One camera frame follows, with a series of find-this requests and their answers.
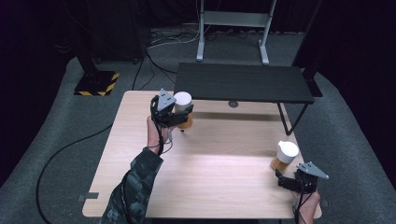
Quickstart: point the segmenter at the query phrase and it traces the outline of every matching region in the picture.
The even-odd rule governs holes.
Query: hand
[[[297,197],[297,202],[300,201],[300,195],[298,195],[294,191],[290,191],[293,195],[293,198]],[[308,198],[309,194],[303,195],[303,202]],[[299,215],[299,223],[311,224],[314,223],[314,215],[317,210],[318,204],[320,200],[320,194],[315,191],[312,193],[311,197],[301,206],[300,215]]]
[[[152,121],[151,116],[148,116],[147,124],[148,124],[148,147],[155,154],[158,154],[158,152],[160,151],[160,146],[159,146],[160,136],[158,136],[158,131],[155,128],[155,124],[154,121]],[[168,140],[168,130],[172,132],[175,128],[176,126],[170,128],[162,127],[162,135],[163,135],[164,143]]]

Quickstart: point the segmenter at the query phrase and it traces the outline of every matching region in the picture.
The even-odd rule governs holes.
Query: yellow and black mat
[[[99,72],[96,77],[84,76],[75,88],[75,95],[84,96],[105,96],[109,95],[120,76],[115,72]]]

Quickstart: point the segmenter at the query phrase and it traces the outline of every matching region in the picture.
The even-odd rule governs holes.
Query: metal bracket
[[[174,104],[176,99],[166,92],[164,89],[160,90],[160,99],[158,100],[157,110],[162,111],[171,104]]]
[[[297,168],[299,168],[301,171],[303,171],[306,174],[314,175],[324,179],[329,179],[329,176],[323,173],[323,171],[321,171],[314,163],[312,163],[312,161],[303,164],[300,163],[297,165]]]

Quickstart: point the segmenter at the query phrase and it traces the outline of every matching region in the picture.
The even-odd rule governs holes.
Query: black cable
[[[171,144],[171,146],[168,148],[168,149],[166,149],[166,151],[165,152],[163,152],[163,153],[166,153],[166,152],[168,152],[172,147],[173,147],[173,142],[171,141],[170,142],[170,144]]]
[[[302,202],[303,202],[303,195],[304,195],[304,187],[301,187],[300,201],[298,202],[297,208],[294,211],[294,222],[296,224],[299,224],[299,215],[300,215],[300,208],[301,208]]]
[[[157,32],[151,32],[153,36],[150,41],[149,41],[149,48],[153,48],[162,44],[166,44],[166,40],[171,40],[171,41],[180,41],[180,38],[186,38],[186,37],[196,37],[197,34],[192,31],[192,30],[185,30],[185,31],[180,31],[179,33],[175,34],[175,35],[165,35],[162,31],[157,31]]]
[[[140,69],[142,68],[143,61],[145,61],[145,58],[142,59],[142,62],[139,65],[139,68],[137,69],[136,75],[134,76],[134,82],[132,83],[132,90],[134,90],[134,84],[136,83],[137,75],[139,75]]]
[[[148,56],[148,58],[149,58],[149,60],[152,62],[152,64],[154,64],[154,66],[156,66],[157,68],[159,68],[159,69],[161,69],[161,70],[163,70],[163,71],[166,71],[166,72],[168,72],[168,73],[177,74],[177,72],[169,71],[169,70],[167,70],[167,69],[164,69],[164,68],[160,67],[158,64],[156,64],[154,61],[152,61],[152,58],[151,58],[151,56],[149,55],[149,52],[148,52],[147,50],[146,50],[146,55]]]
[[[75,143],[78,143],[78,142],[84,141],[84,140],[86,140],[86,139],[88,139],[88,138],[94,137],[94,136],[96,136],[96,135],[99,134],[99,133],[103,133],[103,132],[106,131],[107,129],[111,128],[111,126],[113,126],[113,124],[110,124],[108,127],[104,128],[104,129],[103,129],[102,131],[100,131],[100,132],[97,132],[97,133],[91,134],[91,135],[89,135],[89,136],[83,137],[83,138],[81,138],[81,139],[78,139],[78,140],[75,141],[75,142],[72,142],[72,143],[66,145],[65,147],[62,147],[61,149],[59,149],[58,151],[56,151],[56,152],[49,158],[49,160],[47,160],[46,164],[44,165],[43,169],[41,170],[40,176],[38,177],[37,184],[35,185],[35,205],[36,205],[36,207],[37,207],[38,213],[40,214],[40,216],[41,216],[41,218],[44,220],[44,222],[50,224],[50,222],[47,220],[46,216],[44,215],[43,211],[41,210],[40,200],[39,200],[38,193],[39,193],[39,191],[40,191],[40,182],[41,182],[41,178],[43,177],[43,174],[44,174],[44,172],[46,171],[47,166],[50,164],[50,162],[53,160],[53,158],[55,158],[55,156],[57,156],[60,152],[62,152],[62,151],[65,150],[66,148],[68,148],[68,147],[74,145]]]
[[[163,154],[163,129],[160,125],[158,125],[157,120],[154,118],[154,102],[157,100],[157,97],[152,98],[149,106],[149,111],[151,118],[154,122],[155,129],[157,129],[158,137],[160,138],[159,145],[160,145],[160,150],[158,151],[158,155],[161,156]]]
[[[169,73],[173,73],[173,74],[177,74],[177,72],[169,71],[169,70],[166,70],[166,69],[160,67],[158,64],[156,64],[156,63],[152,60],[151,56],[149,55],[149,53],[148,53],[147,51],[146,51],[146,55],[148,56],[149,61],[150,61],[152,64],[154,64],[154,66],[156,66],[157,68],[159,68],[160,71],[162,71],[163,74],[164,74],[173,84],[176,84],[176,82],[175,82],[174,80],[172,80],[172,78],[170,78],[170,77],[168,76],[168,74],[165,73],[165,71],[166,71],[166,72],[169,72]]]
[[[151,80],[154,79],[154,77],[155,77],[155,73],[152,70],[151,62],[149,62],[149,70],[151,71],[152,76],[141,88],[139,88],[139,91],[143,90],[143,88],[145,88],[151,82]]]
[[[239,32],[239,33],[230,32],[228,34],[212,33],[210,35],[206,35],[205,36],[205,40],[207,40],[207,41],[215,41],[218,37],[225,37],[225,36],[235,36],[235,37],[238,37],[240,39],[246,39],[246,38],[248,38],[248,32]]]
[[[312,193],[310,193],[309,195],[308,195],[308,197],[305,199],[305,201],[301,204],[301,206],[303,206],[305,203],[306,203],[306,201],[308,201],[308,199],[312,196],[312,194],[314,194],[314,192],[312,192]]]

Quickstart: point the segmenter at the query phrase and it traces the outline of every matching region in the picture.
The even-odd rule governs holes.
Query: camouflage sleeve
[[[163,159],[146,147],[131,162],[131,170],[124,185],[124,199],[133,223],[144,223],[154,179],[162,163]],[[100,223],[128,223],[122,206],[121,184],[113,189]]]

